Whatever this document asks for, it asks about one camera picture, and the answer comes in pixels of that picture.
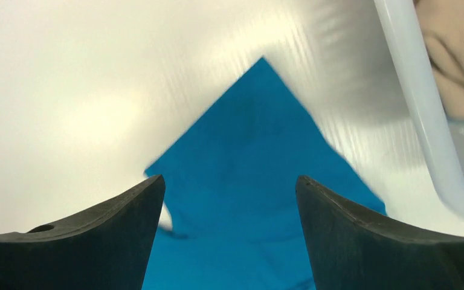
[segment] white plastic bar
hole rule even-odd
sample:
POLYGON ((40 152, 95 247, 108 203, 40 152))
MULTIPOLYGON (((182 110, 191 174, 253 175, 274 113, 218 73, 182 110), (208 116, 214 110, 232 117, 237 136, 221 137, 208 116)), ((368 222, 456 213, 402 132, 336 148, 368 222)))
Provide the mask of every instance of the white plastic bar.
POLYGON ((464 175, 412 0, 375 0, 410 115, 441 200, 464 216, 464 175))

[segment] white surface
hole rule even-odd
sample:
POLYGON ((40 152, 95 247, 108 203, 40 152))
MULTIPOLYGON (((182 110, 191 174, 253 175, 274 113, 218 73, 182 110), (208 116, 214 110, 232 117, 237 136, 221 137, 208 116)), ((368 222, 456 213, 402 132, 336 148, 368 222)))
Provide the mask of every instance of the white surface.
POLYGON ((0 233, 139 182, 262 55, 391 216, 464 235, 369 0, 0 0, 0 233))
POLYGON ((375 3, 436 192, 464 216, 464 142, 453 143, 413 2, 375 3))

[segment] screw hole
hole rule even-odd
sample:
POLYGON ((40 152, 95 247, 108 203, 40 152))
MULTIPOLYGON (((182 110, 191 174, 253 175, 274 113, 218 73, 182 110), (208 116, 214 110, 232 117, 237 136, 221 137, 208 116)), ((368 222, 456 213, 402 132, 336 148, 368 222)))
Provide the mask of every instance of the screw hole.
POLYGON ((43 231, 50 231, 54 228, 54 225, 40 225, 30 231, 28 231, 27 233, 41 233, 43 231))

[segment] blue fabric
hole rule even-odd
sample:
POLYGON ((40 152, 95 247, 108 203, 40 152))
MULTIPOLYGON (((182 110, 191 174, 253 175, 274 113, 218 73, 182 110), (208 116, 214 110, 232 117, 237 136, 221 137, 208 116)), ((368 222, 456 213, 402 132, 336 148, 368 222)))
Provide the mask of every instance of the blue fabric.
POLYGON ((298 175, 385 213, 264 59, 146 174, 164 175, 173 232, 158 230, 145 290, 314 289, 298 175))

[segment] blue cloth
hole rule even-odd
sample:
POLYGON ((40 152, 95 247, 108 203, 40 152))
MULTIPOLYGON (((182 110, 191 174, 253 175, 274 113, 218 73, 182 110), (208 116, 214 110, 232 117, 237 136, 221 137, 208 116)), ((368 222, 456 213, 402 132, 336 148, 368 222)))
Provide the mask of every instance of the blue cloth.
POLYGON ((145 290, 314 289, 298 175, 385 212, 264 59, 146 174, 164 175, 173 232, 158 230, 145 290))

